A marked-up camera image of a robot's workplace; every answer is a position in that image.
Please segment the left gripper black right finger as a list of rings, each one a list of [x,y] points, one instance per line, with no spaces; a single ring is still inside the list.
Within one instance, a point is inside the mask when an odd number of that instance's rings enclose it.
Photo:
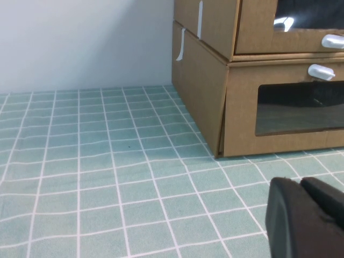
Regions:
[[[343,192],[315,177],[304,177],[300,185],[315,203],[343,229]]]

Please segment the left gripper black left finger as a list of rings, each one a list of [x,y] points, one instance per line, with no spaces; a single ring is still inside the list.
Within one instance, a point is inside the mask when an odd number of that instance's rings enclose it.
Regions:
[[[343,257],[343,229],[300,182],[270,182],[265,224],[271,257]]]

